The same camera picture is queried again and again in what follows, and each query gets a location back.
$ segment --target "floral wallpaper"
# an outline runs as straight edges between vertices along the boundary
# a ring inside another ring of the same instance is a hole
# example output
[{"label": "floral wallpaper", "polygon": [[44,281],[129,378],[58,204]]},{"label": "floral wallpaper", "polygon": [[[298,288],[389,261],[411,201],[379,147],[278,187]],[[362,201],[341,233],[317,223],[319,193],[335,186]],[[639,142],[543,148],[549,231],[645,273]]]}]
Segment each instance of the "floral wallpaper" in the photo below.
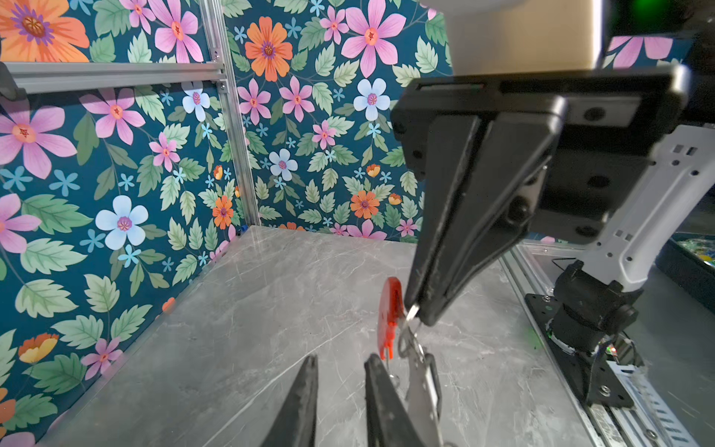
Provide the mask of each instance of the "floral wallpaper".
[{"label": "floral wallpaper", "polygon": [[32,446],[243,207],[215,86],[0,97],[0,446]]}]

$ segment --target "pink flower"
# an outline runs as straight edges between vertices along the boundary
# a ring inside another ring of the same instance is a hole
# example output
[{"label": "pink flower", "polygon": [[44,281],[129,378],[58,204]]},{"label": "pink flower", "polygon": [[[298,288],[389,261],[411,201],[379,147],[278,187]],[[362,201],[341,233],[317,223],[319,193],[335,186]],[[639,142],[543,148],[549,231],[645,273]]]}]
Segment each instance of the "pink flower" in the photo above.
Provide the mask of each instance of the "pink flower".
[{"label": "pink flower", "polygon": [[303,120],[303,110],[306,112],[314,112],[315,107],[313,107],[312,102],[308,101],[312,94],[312,87],[310,85],[304,85],[300,88],[300,83],[294,77],[290,78],[290,90],[285,87],[280,87],[280,96],[286,99],[287,102],[283,104],[283,113],[289,114],[295,109],[295,119],[298,122]]},{"label": "pink flower", "polygon": [[46,179],[52,169],[48,150],[57,157],[70,157],[77,153],[76,147],[65,137],[46,134],[64,124],[64,110],[55,106],[37,109],[30,120],[30,103],[27,99],[9,101],[0,96],[0,106],[9,119],[0,114],[0,165],[8,164],[20,153],[25,168],[35,177]]},{"label": "pink flower", "polygon": [[335,139],[333,137],[337,133],[337,130],[327,124],[327,119],[322,121],[322,128],[317,124],[314,124],[313,131],[315,132],[315,135],[312,140],[314,143],[320,142],[320,149],[325,149],[328,144],[330,146],[335,146]]},{"label": "pink flower", "polygon": [[157,17],[151,9],[145,8],[147,0],[119,0],[119,2],[123,7],[131,11],[129,13],[129,23],[132,25],[132,28],[137,28],[141,21],[142,28],[144,28],[147,34],[152,33],[149,22],[156,20]]},{"label": "pink flower", "polygon": [[34,231],[42,221],[35,216],[10,216],[20,210],[20,197],[8,194],[0,197],[0,245],[10,253],[25,253],[27,241],[15,231]]},{"label": "pink flower", "polygon": [[116,125],[119,138],[123,142],[131,144],[134,141],[134,133],[127,123],[134,127],[141,127],[146,124],[139,112],[127,110],[134,105],[134,92],[132,89],[121,89],[119,90],[119,98],[114,96],[114,89],[99,89],[99,93],[104,98],[104,101],[93,94],[85,94],[79,98],[79,102],[91,113],[105,115],[99,118],[94,125],[97,136],[99,138],[112,136],[114,134],[114,125]]},{"label": "pink flower", "polygon": [[402,232],[402,237],[405,237],[407,235],[414,236],[415,230],[417,229],[417,225],[412,223],[412,219],[407,219],[407,222],[400,219],[400,225],[398,225],[398,227],[395,229],[397,231]]},{"label": "pink flower", "polygon": [[370,219],[366,219],[363,222],[363,231],[361,232],[358,227],[354,225],[348,225],[347,226],[347,232],[350,234],[350,236],[353,237],[364,237],[366,239],[375,239],[375,240],[385,240],[385,238],[388,236],[388,234],[384,231],[376,231],[373,233],[373,229],[375,226],[373,225],[373,221]]},{"label": "pink flower", "polygon": [[349,59],[356,57],[365,50],[360,60],[360,70],[364,77],[369,77],[375,71],[375,50],[380,55],[380,60],[386,65],[398,63],[398,49],[386,41],[387,37],[397,36],[405,26],[407,20],[400,14],[391,14],[383,23],[385,14],[385,0],[370,0],[368,4],[368,17],[359,8],[348,8],[346,12],[347,25],[362,36],[350,37],[342,46],[341,54]]},{"label": "pink flower", "polygon": [[109,342],[108,346],[107,341],[103,338],[100,338],[97,341],[97,344],[94,345],[94,349],[97,350],[97,353],[87,354],[86,356],[82,357],[82,359],[80,360],[80,362],[82,362],[82,365],[89,366],[87,374],[84,376],[85,380],[89,380],[96,376],[97,371],[99,371],[101,374],[104,374],[109,368],[109,366],[112,364],[112,362],[119,358],[119,356],[122,354],[122,351],[120,349],[117,349],[117,346],[119,346],[120,341],[121,340],[119,338],[112,338],[112,341]]},{"label": "pink flower", "polygon": [[330,228],[330,232],[337,236],[348,236],[349,235],[347,233],[347,225],[341,226],[339,223],[336,223],[333,228]]},{"label": "pink flower", "polygon": [[628,42],[616,55],[613,60],[613,68],[628,68],[636,63],[641,47],[644,42],[646,45],[646,56],[649,59],[663,59],[670,53],[673,46],[673,39],[668,37],[631,37],[631,36],[616,36],[611,39],[609,51],[613,51],[619,46]]},{"label": "pink flower", "polygon": [[181,17],[181,0],[168,0],[168,3],[171,14],[164,6],[163,0],[149,0],[154,14],[169,27],[157,30],[154,35],[154,45],[164,53],[169,53],[176,45],[177,62],[180,64],[189,62],[187,50],[196,62],[203,62],[204,55],[201,54],[199,44],[188,36],[199,31],[199,19],[189,11],[184,12],[184,16]]},{"label": "pink flower", "polygon": [[244,87],[238,87],[238,96],[247,102],[242,102],[238,109],[241,113],[246,114],[251,112],[251,122],[253,125],[258,125],[258,114],[260,113],[264,118],[270,118],[270,110],[266,107],[265,103],[270,101],[270,93],[268,92],[258,92],[258,83],[255,79],[251,79],[248,83],[248,90]]},{"label": "pink flower", "polygon": [[327,19],[322,18],[320,20],[320,26],[325,28],[325,37],[323,40],[326,42],[329,40],[334,40],[336,44],[340,45],[342,40],[342,35],[340,33],[347,33],[347,24],[342,23],[345,18],[345,10],[341,9],[335,15],[335,8],[329,6],[327,8]]},{"label": "pink flower", "polygon": [[159,134],[159,142],[150,142],[149,147],[152,152],[156,152],[154,156],[154,166],[161,166],[164,163],[164,168],[167,171],[172,171],[172,162],[179,162],[179,154],[177,154],[177,141],[175,139],[167,141],[167,136],[164,132]]}]

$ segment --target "gray marble surface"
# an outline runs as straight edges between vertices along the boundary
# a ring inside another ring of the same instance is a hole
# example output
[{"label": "gray marble surface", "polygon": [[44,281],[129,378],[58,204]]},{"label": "gray marble surface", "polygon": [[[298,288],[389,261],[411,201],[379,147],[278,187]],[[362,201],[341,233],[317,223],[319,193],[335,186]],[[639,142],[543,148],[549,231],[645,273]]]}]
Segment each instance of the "gray marble surface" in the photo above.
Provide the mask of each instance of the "gray marble surface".
[{"label": "gray marble surface", "polygon": [[[317,446],[366,446],[363,362],[386,277],[415,246],[252,227],[41,440],[43,446],[259,446],[317,353]],[[495,263],[420,340],[435,354],[441,427],[460,447],[589,446]],[[393,372],[408,382],[405,360]]]}]

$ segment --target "green leaf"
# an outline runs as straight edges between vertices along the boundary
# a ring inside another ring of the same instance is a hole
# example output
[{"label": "green leaf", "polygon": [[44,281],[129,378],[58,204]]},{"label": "green leaf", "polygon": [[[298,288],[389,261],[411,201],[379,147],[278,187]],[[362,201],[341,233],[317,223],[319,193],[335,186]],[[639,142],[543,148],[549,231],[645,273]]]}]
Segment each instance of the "green leaf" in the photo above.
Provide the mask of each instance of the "green leaf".
[{"label": "green leaf", "polygon": [[114,62],[117,56],[114,55],[114,39],[112,35],[100,37],[89,46],[89,56],[92,62],[107,63]]},{"label": "green leaf", "polygon": [[192,250],[201,250],[201,244],[204,243],[204,232],[201,229],[198,219],[194,219],[194,224],[189,228],[189,248]]},{"label": "green leaf", "polygon": [[117,37],[130,28],[129,14],[119,0],[99,0],[92,5],[97,12],[94,17],[94,30],[97,36],[111,32]]},{"label": "green leaf", "polygon": [[219,245],[219,236],[213,220],[209,220],[209,226],[206,227],[206,238],[204,241],[206,242],[206,250],[215,250],[216,246]]},{"label": "green leaf", "polygon": [[400,87],[407,87],[413,79],[417,79],[422,76],[420,71],[415,67],[405,64],[402,64],[401,67],[393,65],[393,73],[395,74],[395,81],[398,82]]},{"label": "green leaf", "polygon": [[97,344],[97,341],[102,337],[104,322],[97,320],[94,315],[89,317],[78,315],[74,320],[65,320],[53,324],[52,329],[62,334],[60,341],[67,343],[70,348],[87,349]]},{"label": "green leaf", "polygon": [[191,127],[182,126],[179,123],[169,124],[164,128],[164,136],[167,140],[174,140],[177,143],[177,149],[184,147],[184,144],[189,140],[189,133],[191,132]]},{"label": "green leaf", "polygon": [[149,191],[157,188],[162,179],[163,166],[154,166],[154,155],[147,155],[139,162],[139,197],[145,196]]},{"label": "green leaf", "polygon": [[332,79],[337,85],[341,87],[347,87],[347,85],[351,83],[352,80],[355,78],[355,74],[358,72],[359,66],[359,61],[344,62],[338,65],[335,71],[332,73]]},{"label": "green leaf", "polygon": [[134,88],[134,98],[137,105],[144,110],[144,113],[149,115],[149,118],[158,121],[162,124],[167,123],[164,116],[164,105],[162,104],[159,95],[152,90],[150,85],[140,85]]},{"label": "green leaf", "polygon": [[301,155],[310,155],[317,149],[317,143],[312,140],[315,135],[312,132],[303,134],[298,141],[298,151],[296,151],[295,156],[299,157]]},{"label": "green leaf", "polygon": [[143,31],[139,32],[139,36],[134,36],[129,43],[129,51],[127,58],[133,64],[148,63],[152,61],[152,50],[149,49],[147,35]]},{"label": "green leaf", "polygon": [[360,191],[365,190],[363,187],[363,183],[355,177],[343,177],[342,179],[343,181],[345,181],[345,188],[352,195],[356,195]]},{"label": "green leaf", "polygon": [[320,211],[318,210],[305,210],[300,213],[298,219],[303,219],[308,223],[321,223],[322,215],[320,215]]},{"label": "green leaf", "polygon": [[417,204],[409,197],[403,197],[403,216],[411,219],[417,215]]},{"label": "green leaf", "polygon": [[325,40],[325,28],[320,26],[320,18],[313,17],[309,22],[306,22],[303,29],[300,30],[300,40],[298,41],[298,51],[304,49],[314,49],[322,44]]},{"label": "green leaf", "polygon": [[173,205],[179,198],[179,190],[181,184],[173,175],[168,175],[162,182],[162,193],[159,196],[162,199],[162,211]]},{"label": "green leaf", "polygon": [[181,225],[174,221],[174,218],[169,219],[169,244],[176,251],[183,250],[186,247],[186,232]]},{"label": "green leaf", "polygon": [[132,334],[135,333],[139,326],[144,322],[144,316],[152,308],[152,305],[146,304],[142,307],[135,305],[131,309],[127,309],[112,322],[112,340],[115,338],[121,341],[129,340]]},{"label": "green leaf", "polygon": [[350,202],[342,203],[335,208],[335,212],[332,214],[332,218],[335,219],[336,223],[344,224],[350,216]]},{"label": "green leaf", "polygon": [[335,151],[335,161],[339,164],[355,163],[358,160],[355,158],[355,155],[352,154],[351,150],[348,150],[347,147],[341,144],[336,144],[332,147],[332,150]]},{"label": "green leaf", "polygon": [[186,255],[186,257],[182,259],[177,266],[172,285],[183,283],[185,280],[189,279],[189,277],[196,271],[197,265],[199,265],[199,261],[194,255]]},{"label": "green leaf", "polygon": [[388,164],[391,167],[402,166],[405,164],[405,155],[403,154],[402,147],[400,146],[397,149],[391,150],[387,155],[385,155],[385,158],[380,160],[380,163]]},{"label": "green leaf", "polygon": [[432,44],[425,43],[422,37],[417,39],[417,52],[415,53],[417,66],[420,67],[422,73],[431,73],[437,69],[437,52],[432,48]]},{"label": "green leaf", "polygon": [[328,191],[337,183],[337,172],[333,168],[326,169],[322,174],[322,190]]},{"label": "green leaf", "polygon": [[402,174],[400,177],[400,184],[409,195],[415,195],[417,192],[417,180],[415,179],[415,174],[412,171],[407,171]]},{"label": "green leaf", "polygon": [[308,63],[308,51],[307,50],[301,51],[300,53],[296,54],[293,57],[293,59],[290,61],[290,68],[294,72],[299,72],[300,70],[305,68],[307,63]]},{"label": "green leaf", "polygon": [[97,176],[97,188],[94,190],[94,199],[99,200],[104,197],[110,189],[114,187],[114,166],[106,168]]},{"label": "green leaf", "polygon": [[48,237],[28,242],[27,249],[20,255],[22,267],[30,273],[37,270],[45,275],[51,271],[64,272],[67,265],[77,264],[87,255],[73,252],[73,245],[64,245],[61,241],[50,240]]},{"label": "green leaf", "polygon": [[335,208],[335,193],[331,192],[330,194],[326,194],[322,196],[322,199],[320,200],[320,209],[325,213],[325,214],[330,214],[332,210]]},{"label": "green leaf", "polygon": [[440,13],[425,24],[427,38],[439,45],[447,43],[447,30],[445,29],[445,15]]},{"label": "green leaf", "polygon": [[66,393],[84,380],[87,367],[79,361],[79,356],[72,353],[55,355],[49,362],[40,362],[27,368],[22,373],[37,379],[35,388],[43,388],[45,393],[55,395]]},{"label": "green leaf", "polygon": [[68,296],[69,292],[53,280],[34,280],[20,288],[15,298],[15,309],[20,313],[27,311],[32,318],[37,318],[37,315],[52,318],[55,313],[77,309]]},{"label": "green leaf", "polygon": [[273,207],[262,206],[258,208],[258,213],[261,214],[262,219],[266,220],[276,220],[278,217],[282,217]]},{"label": "green leaf", "polygon": [[310,159],[310,166],[308,167],[308,172],[319,172],[325,169],[327,166],[327,158],[324,152],[318,152],[313,155]]}]

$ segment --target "light blue flower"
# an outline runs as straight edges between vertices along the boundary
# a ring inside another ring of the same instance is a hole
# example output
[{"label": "light blue flower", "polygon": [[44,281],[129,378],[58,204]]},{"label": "light blue flower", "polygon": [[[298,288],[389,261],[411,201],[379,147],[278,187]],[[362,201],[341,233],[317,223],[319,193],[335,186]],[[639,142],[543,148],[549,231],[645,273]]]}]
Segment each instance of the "light blue flower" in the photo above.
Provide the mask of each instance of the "light blue flower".
[{"label": "light blue flower", "polygon": [[295,17],[293,17],[290,21],[290,24],[285,24],[285,28],[288,30],[288,37],[292,34],[293,37],[296,39],[298,38],[298,33],[300,33],[300,30],[303,29],[302,26],[296,25],[295,24]]},{"label": "light blue flower", "polygon": [[236,33],[236,36],[233,39],[241,41],[241,43],[243,43],[243,39],[248,37],[246,35],[246,27],[245,26],[241,26],[241,29],[238,29],[238,26],[234,26],[233,31]]},{"label": "light blue flower", "polygon": [[375,124],[373,124],[373,123],[368,123],[368,127],[370,128],[370,130],[368,130],[368,135],[372,135],[373,138],[375,138],[375,135],[379,135],[379,134],[383,133],[383,131],[380,130],[380,123],[379,123],[379,122],[378,122],[378,123],[375,123]]},{"label": "light blue flower", "polygon": [[166,104],[167,106],[168,106],[168,105],[171,105],[171,103],[172,103],[173,100],[174,100],[174,98],[172,98],[172,95],[169,94],[169,90],[164,90],[164,91],[162,92],[162,102],[163,102],[164,104]]},{"label": "light blue flower", "polygon": [[134,183],[132,183],[134,176],[130,175],[127,177],[125,174],[120,174],[120,175],[122,176],[122,181],[117,183],[117,185],[120,188],[124,187],[124,191],[129,191],[129,188],[134,186]]},{"label": "light blue flower", "polygon": [[162,265],[164,266],[165,272],[171,272],[172,267],[174,266],[174,263],[172,262],[172,257],[169,256],[164,262],[162,262]]},{"label": "light blue flower", "polygon": [[126,252],[126,254],[119,255],[117,257],[117,259],[120,261],[126,261],[124,263],[124,268],[129,267],[132,264],[132,262],[134,264],[139,264],[139,260],[137,259],[137,256],[139,256],[139,254],[142,252],[141,250],[139,250],[137,248],[136,250],[132,251],[132,246],[127,244],[127,246],[124,247],[124,251]]},{"label": "light blue flower", "polygon": [[184,168],[179,166],[179,170],[174,170],[172,172],[174,177],[177,178],[177,182],[181,183],[182,185],[184,184],[184,180],[186,179],[186,172],[184,172]]},{"label": "light blue flower", "polygon": [[28,176],[23,177],[24,173],[25,173],[25,166],[16,167],[14,174],[8,170],[0,170],[0,175],[8,179],[7,182],[5,182],[4,185],[2,185],[3,189],[9,190],[13,186],[17,186],[18,191],[24,191],[25,185],[23,185],[23,182],[31,182],[32,181],[32,177],[28,177]]},{"label": "light blue flower", "polygon": [[104,239],[105,236],[107,236],[107,235],[105,235],[104,233],[99,233],[98,235],[95,235],[94,230],[92,228],[90,228],[89,230],[87,230],[87,237],[89,239],[81,240],[81,241],[79,241],[79,244],[82,247],[85,245],[88,245],[87,252],[91,253],[95,247],[104,248],[104,244],[101,243],[100,240]]},{"label": "light blue flower", "polygon": [[256,131],[261,137],[265,137],[268,135],[268,128],[263,125],[263,123],[260,123],[258,127],[256,128]]},{"label": "light blue flower", "polygon": [[316,17],[320,17],[320,12],[325,10],[325,5],[322,5],[322,0],[310,0],[310,12],[315,12]]},{"label": "light blue flower", "polygon": [[62,197],[67,197],[69,195],[70,189],[73,189],[75,191],[79,189],[79,185],[72,183],[77,178],[76,172],[73,172],[67,177],[65,177],[64,172],[62,172],[61,170],[54,170],[54,176],[57,177],[59,182],[50,183],[49,189],[54,191],[58,190],[59,188],[62,188]]},{"label": "light blue flower", "polygon": [[337,100],[338,102],[342,101],[345,98],[345,95],[342,93],[342,87],[340,87],[339,89],[332,90],[332,98]]}]

